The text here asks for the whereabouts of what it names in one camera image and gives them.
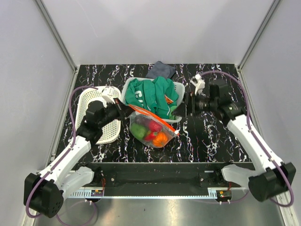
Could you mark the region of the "clear zip top bag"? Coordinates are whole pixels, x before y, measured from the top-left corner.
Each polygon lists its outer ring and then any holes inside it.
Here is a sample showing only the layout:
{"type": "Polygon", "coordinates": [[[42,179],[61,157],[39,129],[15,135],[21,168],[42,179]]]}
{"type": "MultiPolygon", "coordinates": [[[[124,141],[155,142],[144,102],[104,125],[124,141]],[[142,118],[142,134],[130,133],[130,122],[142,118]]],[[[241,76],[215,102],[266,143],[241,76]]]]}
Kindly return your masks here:
{"type": "Polygon", "coordinates": [[[163,148],[179,132],[157,115],[138,106],[129,105],[133,113],[129,116],[129,130],[142,144],[152,148],[163,148]]]}

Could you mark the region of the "red fake round fruit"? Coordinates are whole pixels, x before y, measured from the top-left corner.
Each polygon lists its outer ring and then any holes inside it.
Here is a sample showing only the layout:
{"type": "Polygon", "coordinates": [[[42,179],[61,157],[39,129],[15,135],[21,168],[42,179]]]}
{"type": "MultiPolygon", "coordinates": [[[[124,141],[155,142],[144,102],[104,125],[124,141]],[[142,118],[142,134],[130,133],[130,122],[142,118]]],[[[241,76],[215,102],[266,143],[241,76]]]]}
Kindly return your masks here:
{"type": "Polygon", "coordinates": [[[148,124],[149,130],[152,132],[160,132],[162,130],[161,124],[156,121],[150,121],[148,124]]]}

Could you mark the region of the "red fake chili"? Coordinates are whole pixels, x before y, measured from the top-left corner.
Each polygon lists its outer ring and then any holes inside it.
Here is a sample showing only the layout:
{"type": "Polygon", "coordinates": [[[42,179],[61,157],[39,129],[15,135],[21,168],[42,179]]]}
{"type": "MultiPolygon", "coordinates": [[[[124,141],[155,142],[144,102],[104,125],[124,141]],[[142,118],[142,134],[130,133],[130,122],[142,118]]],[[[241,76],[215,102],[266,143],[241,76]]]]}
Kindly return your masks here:
{"type": "Polygon", "coordinates": [[[158,132],[148,131],[146,136],[144,137],[144,141],[150,142],[153,139],[155,139],[157,135],[158,135],[158,132]]]}

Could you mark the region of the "purple fake eggplant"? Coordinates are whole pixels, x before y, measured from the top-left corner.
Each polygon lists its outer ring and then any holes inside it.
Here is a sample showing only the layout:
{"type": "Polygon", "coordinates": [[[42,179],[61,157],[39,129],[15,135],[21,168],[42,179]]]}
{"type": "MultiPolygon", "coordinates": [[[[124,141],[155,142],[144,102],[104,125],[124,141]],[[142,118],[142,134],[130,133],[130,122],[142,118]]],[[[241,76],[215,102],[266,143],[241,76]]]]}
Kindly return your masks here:
{"type": "Polygon", "coordinates": [[[150,118],[144,117],[144,116],[141,116],[141,115],[138,115],[138,116],[135,117],[135,123],[143,125],[145,127],[149,126],[150,121],[151,121],[150,118]]]}

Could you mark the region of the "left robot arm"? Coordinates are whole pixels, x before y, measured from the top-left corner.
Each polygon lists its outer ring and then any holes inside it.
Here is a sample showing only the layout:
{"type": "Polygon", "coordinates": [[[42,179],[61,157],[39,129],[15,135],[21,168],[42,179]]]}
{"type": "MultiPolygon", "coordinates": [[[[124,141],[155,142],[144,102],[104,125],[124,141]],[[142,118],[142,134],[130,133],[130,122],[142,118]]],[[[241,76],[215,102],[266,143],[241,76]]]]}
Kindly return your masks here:
{"type": "Polygon", "coordinates": [[[34,210],[38,215],[54,217],[63,202],[82,186],[97,186],[102,178],[97,167],[80,167],[70,173],[76,163],[94,147],[104,134],[103,128],[114,120],[123,120],[134,112],[118,98],[106,106],[101,101],[92,101],[86,115],[73,133],[73,140],[68,146],[38,174],[29,174],[24,181],[24,205],[26,214],[34,210]]]}

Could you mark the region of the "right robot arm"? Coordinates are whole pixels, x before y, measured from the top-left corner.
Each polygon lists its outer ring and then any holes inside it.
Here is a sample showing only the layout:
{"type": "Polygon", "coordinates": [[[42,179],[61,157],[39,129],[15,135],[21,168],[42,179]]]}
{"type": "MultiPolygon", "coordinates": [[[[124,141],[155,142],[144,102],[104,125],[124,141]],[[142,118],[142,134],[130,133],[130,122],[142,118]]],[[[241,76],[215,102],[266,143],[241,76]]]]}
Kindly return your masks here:
{"type": "Polygon", "coordinates": [[[285,192],[292,192],[292,181],[296,168],[292,163],[284,163],[260,136],[244,107],[232,101],[229,87],[223,80],[209,83],[209,95],[201,93],[205,87],[202,79],[193,77],[191,83],[195,91],[186,93],[181,104],[173,111],[179,117],[198,116],[211,112],[238,139],[249,155],[254,169],[227,163],[214,174],[214,182],[225,186],[232,182],[247,188],[253,197],[263,202],[285,192]]]}

